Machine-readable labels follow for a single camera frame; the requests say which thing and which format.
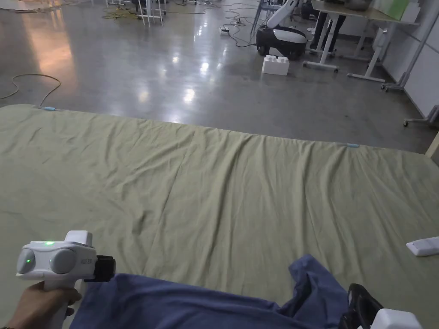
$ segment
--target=hand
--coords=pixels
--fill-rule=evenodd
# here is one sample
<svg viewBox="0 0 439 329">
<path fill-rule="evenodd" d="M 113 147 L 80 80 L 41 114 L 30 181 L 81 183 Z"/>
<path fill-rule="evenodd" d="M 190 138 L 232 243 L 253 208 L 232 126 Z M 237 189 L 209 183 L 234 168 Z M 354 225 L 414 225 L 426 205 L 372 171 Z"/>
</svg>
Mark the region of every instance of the hand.
<svg viewBox="0 0 439 329">
<path fill-rule="evenodd" d="M 68 303 L 72 305 L 81 299 L 77 290 L 60 288 L 44 291 L 44 282 L 28 287 L 18 302 L 14 316 L 6 325 L 13 329 L 45 329 L 52 316 Z M 66 316 L 73 314 L 72 308 L 67 308 Z"/>
</svg>

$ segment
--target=controller handle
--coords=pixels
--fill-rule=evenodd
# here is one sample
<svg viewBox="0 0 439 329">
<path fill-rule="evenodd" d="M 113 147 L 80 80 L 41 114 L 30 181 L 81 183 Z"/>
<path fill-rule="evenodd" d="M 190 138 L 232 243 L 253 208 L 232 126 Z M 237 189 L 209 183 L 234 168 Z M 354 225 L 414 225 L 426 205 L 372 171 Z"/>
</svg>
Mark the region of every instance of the controller handle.
<svg viewBox="0 0 439 329">
<path fill-rule="evenodd" d="M 74 288 L 75 281 L 64 281 L 64 280 L 54 280 L 54 281 L 44 281 L 44 291 L 51 291 L 58 288 Z M 59 310 L 50 319 L 47 329 L 61 329 L 62 324 L 65 320 L 65 313 L 67 311 L 67 303 L 63 304 Z"/>
</svg>

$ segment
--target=wrinkled fabric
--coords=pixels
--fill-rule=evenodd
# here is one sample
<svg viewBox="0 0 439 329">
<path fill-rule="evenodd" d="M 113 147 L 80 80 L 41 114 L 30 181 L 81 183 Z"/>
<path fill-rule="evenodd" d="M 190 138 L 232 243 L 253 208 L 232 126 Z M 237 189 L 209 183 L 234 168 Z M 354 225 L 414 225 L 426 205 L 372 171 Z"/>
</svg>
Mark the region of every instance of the wrinkled fabric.
<svg viewBox="0 0 439 329">
<path fill-rule="evenodd" d="M 117 271 L 272 300 L 313 255 L 340 285 L 437 329 L 439 168 L 422 154 L 32 105 L 0 108 L 0 250 L 7 323 L 31 240 L 93 233 Z"/>
<path fill-rule="evenodd" d="M 138 275 L 91 283 L 70 329 L 336 328 L 347 293 L 310 255 L 289 268 L 294 297 L 284 306 Z"/>
</svg>

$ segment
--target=finger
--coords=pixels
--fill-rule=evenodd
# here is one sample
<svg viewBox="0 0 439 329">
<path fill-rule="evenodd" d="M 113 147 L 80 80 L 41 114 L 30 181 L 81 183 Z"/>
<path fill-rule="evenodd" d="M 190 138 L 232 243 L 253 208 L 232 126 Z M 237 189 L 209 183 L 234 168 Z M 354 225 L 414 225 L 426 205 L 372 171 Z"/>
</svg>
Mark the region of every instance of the finger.
<svg viewBox="0 0 439 329">
<path fill-rule="evenodd" d="M 81 294 L 73 288 L 63 288 L 62 292 L 64 299 L 69 302 L 69 305 L 79 301 L 82 298 Z"/>
<path fill-rule="evenodd" d="M 65 312 L 66 316 L 71 316 L 75 313 L 75 310 L 73 308 L 67 308 L 67 311 Z"/>
<path fill-rule="evenodd" d="M 35 283 L 28 287 L 29 290 L 43 290 L 44 288 L 44 281 Z"/>
</svg>

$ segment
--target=wrist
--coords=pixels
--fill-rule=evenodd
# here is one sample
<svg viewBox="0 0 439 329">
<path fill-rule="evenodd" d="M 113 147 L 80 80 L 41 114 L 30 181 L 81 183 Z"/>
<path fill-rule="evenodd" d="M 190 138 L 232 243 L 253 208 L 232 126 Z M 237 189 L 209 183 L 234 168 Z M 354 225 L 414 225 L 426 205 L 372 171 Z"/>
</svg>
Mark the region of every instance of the wrist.
<svg viewBox="0 0 439 329">
<path fill-rule="evenodd" d="M 8 328 L 8 329 L 29 329 L 28 325 L 26 324 L 26 321 L 22 320 L 22 319 L 15 319 L 12 318 L 7 324 L 6 327 L 4 328 Z"/>
</svg>

